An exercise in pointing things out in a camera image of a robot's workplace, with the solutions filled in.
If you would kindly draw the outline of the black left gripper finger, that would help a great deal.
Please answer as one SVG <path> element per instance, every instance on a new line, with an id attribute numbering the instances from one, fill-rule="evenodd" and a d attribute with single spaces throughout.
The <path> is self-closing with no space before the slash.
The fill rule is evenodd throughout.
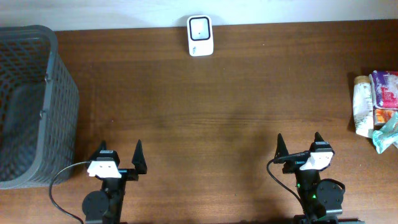
<path id="1" fill-rule="evenodd" d="M 143 153 L 142 141 L 140 139 L 138 140 L 134 150 L 132 164 L 138 174 L 147 174 L 147 164 Z"/>
<path id="2" fill-rule="evenodd" d="M 101 151 L 106 150 L 106 141 L 102 140 L 97 150 L 91 155 L 91 160 L 95 161 L 100 156 Z"/>

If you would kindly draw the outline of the orange tissue packet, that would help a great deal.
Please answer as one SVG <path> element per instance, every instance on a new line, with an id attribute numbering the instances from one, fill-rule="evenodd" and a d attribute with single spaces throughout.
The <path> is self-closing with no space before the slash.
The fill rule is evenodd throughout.
<path id="1" fill-rule="evenodd" d="M 374 109 L 374 125 L 383 126 L 392 118 L 395 112 L 397 110 Z"/>

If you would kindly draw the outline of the white tube with gold cap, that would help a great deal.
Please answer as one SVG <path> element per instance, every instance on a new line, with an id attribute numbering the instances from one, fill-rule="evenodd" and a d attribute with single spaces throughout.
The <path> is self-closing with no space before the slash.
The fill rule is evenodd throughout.
<path id="1" fill-rule="evenodd" d="M 372 138 L 374 131 L 371 82 L 367 76 L 354 79 L 353 118 L 356 134 Z"/>

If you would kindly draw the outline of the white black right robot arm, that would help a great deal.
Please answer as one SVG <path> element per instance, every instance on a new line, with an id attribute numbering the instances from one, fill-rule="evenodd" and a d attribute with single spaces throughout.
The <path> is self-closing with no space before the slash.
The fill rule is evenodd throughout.
<path id="1" fill-rule="evenodd" d="M 321 179 L 320 172 L 328 168 L 335 152 L 330 143 L 323 140 L 316 132 L 309 150 L 291 154 L 287 150 L 281 134 L 277 136 L 275 156 L 267 166 L 282 164 L 284 174 L 294 174 L 296 189 L 294 192 L 279 181 L 267 168 L 268 174 L 284 189 L 290 192 L 300 203 L 303 210 L 301 215 L 293 218 L 294 223 L 362 223 L 359 219 L 339 219 L 343 213 L 342 203 L 346 187 L 342 182 L 334 179 Z"/>

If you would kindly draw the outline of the purple red tissue pack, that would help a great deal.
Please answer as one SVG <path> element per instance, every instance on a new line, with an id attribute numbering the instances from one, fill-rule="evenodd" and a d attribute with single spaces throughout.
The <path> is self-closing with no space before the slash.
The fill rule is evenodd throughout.
<path id="1" fill-rule="evenodd" d="M 369 79 L 374 107 L 397 110 L 397 72 L 374 70 Z"/>

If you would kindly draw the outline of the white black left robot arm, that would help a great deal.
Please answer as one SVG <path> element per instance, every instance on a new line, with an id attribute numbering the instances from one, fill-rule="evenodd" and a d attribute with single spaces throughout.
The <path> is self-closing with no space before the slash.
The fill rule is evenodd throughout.
<path id="1" fill-rule="evenodd" d="M 102 141 L 99 148 L 90 156 L 87 172 L 90 177 L 101 181 L 101 188 L 90 192 L 82 202 L 86 223 L 119 223 L 126 193 L 126 183 L 139 180 L 147 174 L 147 164 L 142 141 L 138 141 L 132 157 L 133 169 L 119 167 L 120 159 L 116 151 L 108 150 Z"/>

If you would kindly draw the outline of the teal toilet tissue pack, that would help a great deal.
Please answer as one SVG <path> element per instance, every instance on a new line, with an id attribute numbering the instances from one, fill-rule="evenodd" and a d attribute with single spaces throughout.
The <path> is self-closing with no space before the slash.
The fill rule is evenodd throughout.
<path id="1" fill-rule="evenodd" d="M 373 131 L 372 141 L 376 152 L 382 154 L 389 146 L 397 147 L 397 112 L 379 130 Z"/>

